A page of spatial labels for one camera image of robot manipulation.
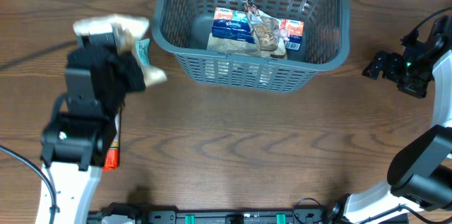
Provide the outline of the blue tissue multipack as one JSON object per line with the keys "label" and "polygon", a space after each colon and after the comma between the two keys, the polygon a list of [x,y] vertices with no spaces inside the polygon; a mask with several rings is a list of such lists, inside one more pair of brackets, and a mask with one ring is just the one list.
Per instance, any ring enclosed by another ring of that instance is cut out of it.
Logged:
{"label": "blue tissue multipack", "polygon": [[217,7],[213,16],[213,37],[238,40],[255,44],[252,26],[263,23],[276,38],[281,38],[285,48],[299,51],[302,44],[304,23],[299,20],[274,18],[255,6],[251,7],[251,15],[247,12]]}

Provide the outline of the orange red noodle package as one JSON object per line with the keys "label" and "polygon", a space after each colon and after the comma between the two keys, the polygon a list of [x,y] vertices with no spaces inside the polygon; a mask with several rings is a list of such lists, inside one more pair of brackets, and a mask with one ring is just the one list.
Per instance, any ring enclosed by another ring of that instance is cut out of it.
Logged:
{"label": "orange red noodle package", "polygon": [[118,113],[115,117],[115,126],[116,126],[116,136],[114,137],[109,150],[107,151],[106,159],[105,159],[105,165],[103,167],[104,172],[109,172],[116,170],[119,167],[119,161],[120,161],[120,134],[121,134],[121,113],[122,108],[120,107],[118,109]]}

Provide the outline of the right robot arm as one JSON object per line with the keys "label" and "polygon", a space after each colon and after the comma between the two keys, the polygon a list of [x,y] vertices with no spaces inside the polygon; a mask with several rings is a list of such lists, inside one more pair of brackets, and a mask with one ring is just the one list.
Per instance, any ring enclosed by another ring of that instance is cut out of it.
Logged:
{"label": "right robot arm", "polygon": [[323,223],[383,223],[406,213],[426,223],[421,212],[451,210],[451,169],[442,164],[451,157],[451,17],[437,11],[432,18],[425,42],[414,28],[401,39],[403,54],[378,52],[362,72],[416,98],[434,82],[430,129],[396,154],[386,180],[336,201]]}

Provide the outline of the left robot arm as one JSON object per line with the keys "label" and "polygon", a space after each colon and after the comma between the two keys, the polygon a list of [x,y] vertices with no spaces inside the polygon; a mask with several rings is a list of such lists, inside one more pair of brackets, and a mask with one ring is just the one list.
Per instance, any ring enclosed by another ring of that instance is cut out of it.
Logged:
{"label": "left robot arm", "polygon": [[58,97],[42,132],[45,180],[37,223],[85,223],[127,93],[145,90],[126,33],[83,36],[68,55],[66,93]]}

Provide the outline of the dried mushroom bag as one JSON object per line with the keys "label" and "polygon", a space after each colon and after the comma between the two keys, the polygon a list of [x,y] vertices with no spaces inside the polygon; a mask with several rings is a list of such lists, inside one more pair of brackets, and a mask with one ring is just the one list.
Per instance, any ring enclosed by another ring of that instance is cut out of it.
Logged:
{"label": "dried mushroom bag", "polygon": [[286,59],[287,50],[280,34],[281,19],[269,16],[251,0],[244,2],[246,18],[261,58]]}

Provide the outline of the mint green snack packet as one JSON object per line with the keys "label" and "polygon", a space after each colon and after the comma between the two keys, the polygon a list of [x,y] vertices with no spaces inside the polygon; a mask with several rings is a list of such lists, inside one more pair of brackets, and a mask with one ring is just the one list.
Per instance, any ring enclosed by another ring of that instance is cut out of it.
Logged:
{"label": "mint green snack packet", "polygon": [[136,43],[136,53],[138,55],[138,59],[144,66],[150,66],[150,60],[149,60],[149,45],[150,45],[150,39],[144,39],[139,40]]}

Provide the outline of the beige paper pouch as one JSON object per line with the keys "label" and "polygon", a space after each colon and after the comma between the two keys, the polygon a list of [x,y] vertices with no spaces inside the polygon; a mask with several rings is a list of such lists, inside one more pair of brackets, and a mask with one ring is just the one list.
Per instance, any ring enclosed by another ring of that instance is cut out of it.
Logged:
{"label": "beige paper pouch", "polygon": [[255,44],[213,37],[212,33],[209,34],[207,50],[254,57],[259,57],[261,54]]}

